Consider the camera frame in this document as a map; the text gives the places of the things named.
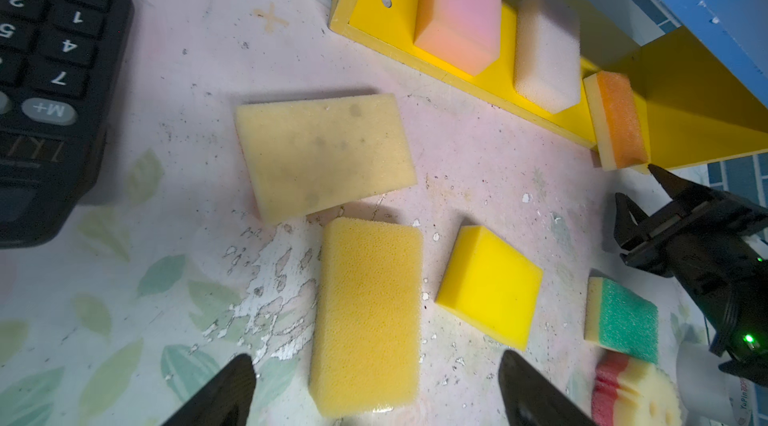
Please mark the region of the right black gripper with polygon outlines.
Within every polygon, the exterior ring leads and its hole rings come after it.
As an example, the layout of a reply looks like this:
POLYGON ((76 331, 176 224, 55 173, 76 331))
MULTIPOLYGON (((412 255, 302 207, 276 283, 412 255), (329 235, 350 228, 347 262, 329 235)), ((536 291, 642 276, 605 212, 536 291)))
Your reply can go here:
POLYGON ((672 199, 647 215, 617 192, 614 239, 626 266, 674 278, 715 330, 709 350, 727 355, 722 372, 767 384, 767 258, 746 237, 767 225, 767 211, 649 164, 672 199))

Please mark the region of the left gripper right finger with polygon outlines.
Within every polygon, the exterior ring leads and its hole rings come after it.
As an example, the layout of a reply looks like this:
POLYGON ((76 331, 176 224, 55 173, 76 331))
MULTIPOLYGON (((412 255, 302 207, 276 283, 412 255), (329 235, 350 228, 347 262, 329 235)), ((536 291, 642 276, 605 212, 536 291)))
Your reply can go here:
POLYGON ((498 383, 510 425, 596 425, 514 350, 503 352, 498 383))

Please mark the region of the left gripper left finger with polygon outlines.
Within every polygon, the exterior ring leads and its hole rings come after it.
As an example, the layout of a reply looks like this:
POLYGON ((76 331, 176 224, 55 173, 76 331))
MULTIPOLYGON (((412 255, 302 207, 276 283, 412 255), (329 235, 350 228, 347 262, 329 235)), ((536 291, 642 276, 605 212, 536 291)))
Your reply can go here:
POLYGON ((244 426, 257 387, 252 359, 235 356, 163 426, 237 425, 244 426))

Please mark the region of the orange sponge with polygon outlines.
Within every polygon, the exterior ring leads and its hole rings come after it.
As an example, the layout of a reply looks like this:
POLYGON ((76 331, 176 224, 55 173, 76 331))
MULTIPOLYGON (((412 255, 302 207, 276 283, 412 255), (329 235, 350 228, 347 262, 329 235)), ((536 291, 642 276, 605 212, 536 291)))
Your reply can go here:
POLYGON ((648 151, 629 78, 600 71, 584 80, 584 88, 602 169, 647 164, 648 151))

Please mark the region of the green sponge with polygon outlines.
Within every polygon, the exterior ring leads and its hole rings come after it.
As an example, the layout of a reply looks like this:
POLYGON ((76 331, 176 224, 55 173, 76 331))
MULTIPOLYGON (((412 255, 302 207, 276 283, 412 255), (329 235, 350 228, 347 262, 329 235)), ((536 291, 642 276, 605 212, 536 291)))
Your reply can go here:
POLYGON ((658 308, 652 302, 609 278, 589 278, 586 341, 657 364, 658 325, 658 308))

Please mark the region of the bright yellow sponge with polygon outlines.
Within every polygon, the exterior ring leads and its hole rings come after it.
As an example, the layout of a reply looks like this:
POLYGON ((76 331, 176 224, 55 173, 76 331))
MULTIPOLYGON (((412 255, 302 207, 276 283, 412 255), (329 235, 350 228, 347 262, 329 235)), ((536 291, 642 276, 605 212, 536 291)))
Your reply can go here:
POLYGON ((491 230, 460 228, 436 303, 510 348, 527 348, 543 270, 491 230))

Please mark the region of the yellow sponge rectangle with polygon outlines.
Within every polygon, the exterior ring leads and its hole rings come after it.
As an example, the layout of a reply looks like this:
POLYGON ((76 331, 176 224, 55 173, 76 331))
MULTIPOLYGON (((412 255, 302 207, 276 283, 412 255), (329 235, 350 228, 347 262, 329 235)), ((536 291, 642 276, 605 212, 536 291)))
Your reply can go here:
POLYGON ((309 375, 322 416, 417 397, 422 259, 414 227, 345 217, 325 226, 309 375))

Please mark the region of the beige pale pink sponge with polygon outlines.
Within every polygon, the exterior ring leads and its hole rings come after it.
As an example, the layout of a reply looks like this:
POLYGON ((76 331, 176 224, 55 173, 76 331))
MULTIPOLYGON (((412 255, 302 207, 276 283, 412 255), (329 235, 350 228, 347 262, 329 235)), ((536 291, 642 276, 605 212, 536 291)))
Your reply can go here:
POLYGON ((563 0, 518 4, 513 86, 550 114, 580 102, 580 20, 563 0))

